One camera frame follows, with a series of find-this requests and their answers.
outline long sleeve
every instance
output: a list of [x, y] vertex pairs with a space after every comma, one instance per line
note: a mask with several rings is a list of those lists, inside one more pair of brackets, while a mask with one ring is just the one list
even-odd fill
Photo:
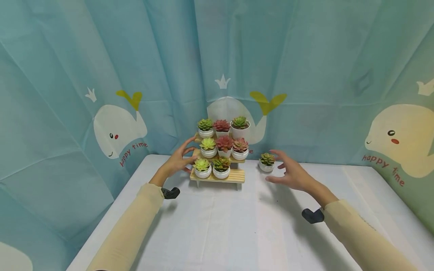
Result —
[[324, 221], [363, 271], [416, 271], [406, 257], [345, 201], [325, 207]]
[[161, 187], [145, 184], [96, 253], [87, 271], [129, 271], [163, 204]]

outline white tablecloth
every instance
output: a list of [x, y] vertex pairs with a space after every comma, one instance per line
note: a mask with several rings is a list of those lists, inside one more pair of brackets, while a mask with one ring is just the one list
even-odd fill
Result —
[[[112, 227], [168, 156], [149, 155], [131, 177], [67, 271], [84, 271]], [[434, 270], [434, 238], [370, 167], [303, 164], [339, 198], [400, 249], [419, 270]], [[165, 200], [132, 270], [349, 271], [360, 270], [324, 223], [311, 225], [307, 194], [265, 182], [257, 161], [240, 164], [246, 182], [201, 182], [186, 173], [168, 179], [177, 199]], [[273, 175], [281, 176], [277, 168]]]

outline yellow whale tail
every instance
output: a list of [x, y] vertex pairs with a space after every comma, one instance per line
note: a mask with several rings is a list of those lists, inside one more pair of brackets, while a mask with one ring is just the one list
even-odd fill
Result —
[[127, 101], [131, 104], [131, 106], [136, 111], [138, 111], [138, 106], [139, 106], [140, 100], [141, 100], [141, 92], [133, 93], [133, 99], [131, 99], [130, 96], [128, 95], [128, 93], [126, 93], [124, 90], [117, 91], [116, 95], [124, 97], [125, 99], [127, 99]]
[[252, 91], [250, 96], [259, 104], [264, 116], [267, 116], [268, 113], [278, 107], [286, 99], [285, 93], [273, 97], [271, 101], [268, 101], [264, 94], [260, 93], [259, 91]]

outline white pot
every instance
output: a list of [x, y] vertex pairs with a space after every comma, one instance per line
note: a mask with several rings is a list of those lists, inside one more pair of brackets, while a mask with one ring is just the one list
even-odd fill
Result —
[[266, 166], [261, 161], [259, 161], [259, 168], [265, 172], [272, 172], [274, 169], [274, 164], [272, 166]]
[[230, 172], [230, 168], [228, 168], [224, 172], [220, 172], [220, 171], [215, 170], [215, 168], [213, 167], [214, 176], [218, 179], [226, 179], [229, 176], [229, 172]]
[[202, 131], [201, 129], [198, 129], [197, 131], [198, 131], [199, 136], [201, 138], [210, 138], [210, 137], [213, 137], [213, 135], [214, 135], [214, 129], [213, 128], [209, 131]]
[[245, 140], [248, 140], [248, 138], [249, 138], [248, 136], [250, 133], [250, 122], [249, 121], [247, 121], [247, 122], [249, 124], [249, 127], [247, 127], [246, 129], [242, 129], [242, 130], [235, 129], [234, 127], [232, 127], [232, 122], [230, 122], [230, 128], [232, 130], [232, 138], [233, 139], [238, 140], [238, 139], [244, 137]]
[[201, 154], [205, 158], [213, 158], [217, 154], [217, 146], [212, 150], [204, 150], [201, 148]]
[[219, 131], [216, 131], [216, 135], [217, 135], [217, 138], [219, 138], [219, 137], [223, 137], [223, 136], [225, 136], [225, 135], [229, 136], [229, 131], [227, 131], [227, 132], [219, 132]]
[[201, 179], [208, 178], [211, 175], [211, 166], [208, 167], [206, 171], [198, 171], [196, 168], [194, 169], [194, 173], [197, 177]]
[[249, 155], [249, 149], [247, 149], [247, 150], [246, 150], [245, 152], [243, 152], [243, 153], [238, 153], [238, 152], [236, 152], [236, 151], [234, 151], [234, 150], [232, 149], [232, 157], [233, 157], [235, 160], [244, 160], [244, 159], [246, 159], [247, 155]]
[[227, 153], [225, 153], [225, 152], [222, 151], [222, 150], [218, 150], [218, 155], [221, 156], [221, 157], [229, 158], [229, 157], [230, 157], [230, 152], [231, 152], [231, 151], [232, 151], [232, 149], [227, 150]]

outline succulent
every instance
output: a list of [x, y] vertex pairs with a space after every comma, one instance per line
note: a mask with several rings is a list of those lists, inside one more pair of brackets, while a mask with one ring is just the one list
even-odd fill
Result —
[[215, 170], [219, 172], [226, 171], [230, 166], [229, 159], [221, 156], [214, 158], [213, 163]]
[[213, 128], [213, 121], [210, 118], [207, 119], [201, 119], [197, 123], [197, 127], [201, 129], [202, 131], [209, 131]]
[[212, 137], [202, 139], [199, 144], [204, 150], [213, 150], [216, 147], [216, 142]]
[[261, 154], [260, 161], [261, 161], [261, 163], [263, 163], [266, 166], [272, 166], [274, 164], [274, 162], [276, 161], [276, 159], [274, 158], [274, 155], [272, 155], [272, 154], [263, 153], [263, 154]]
[[213, 124], [217, 132], [229, 132], [229, 122], [227, 120], [216, 120]]
[[246, 117], [240, 116], [240, 117], [237, 117], [237, 118], [235, 118], [235, 119], [232, 120], [232, 126], [235, 129], [242, 130], [242, 129], [248, 128], [249, 127], [249, 123], [248, 123]]
[[249, 147], [249, 142], [245, 141], [244, 138], [240, 138], [233, 142], [232, 149], [238, 153], [243, 153]]
[[207, 159], [199, 158], [199, 159], [196, 159], [193, 166], [198, 171], [206, 171], [206, 170], [208, 170], [208, 168], [210, 166], [210, 162]]
[[217, 148], [227, 153], [232, 148], [233, 139], [229, 136], [222, 136], [217, 139]]

